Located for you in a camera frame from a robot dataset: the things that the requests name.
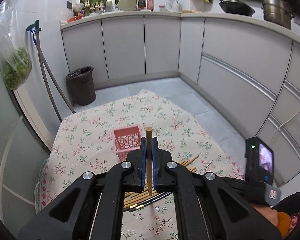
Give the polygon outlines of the orange patterned sleeve forearm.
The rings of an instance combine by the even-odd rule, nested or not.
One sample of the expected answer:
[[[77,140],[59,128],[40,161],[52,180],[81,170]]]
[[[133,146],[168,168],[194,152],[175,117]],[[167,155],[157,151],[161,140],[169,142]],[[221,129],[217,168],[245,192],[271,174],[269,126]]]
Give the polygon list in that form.
[[[300,223],[300,192],[289,195],[271,209],[277,211],[277,228],[285,239]]]

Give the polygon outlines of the right hand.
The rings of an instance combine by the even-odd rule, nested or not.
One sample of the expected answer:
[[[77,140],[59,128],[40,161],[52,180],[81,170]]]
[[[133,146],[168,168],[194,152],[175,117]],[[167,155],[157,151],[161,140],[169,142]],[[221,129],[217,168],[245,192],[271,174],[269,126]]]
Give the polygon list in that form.
[[[252,207],[257,210],[261,215],[263,215],[267,220],[271,222],[274,226],[277,226],[279,223],[279,219],[277,216],[277,211],[271,209],[268,206],[260,205],[260,204],[252,204]]]

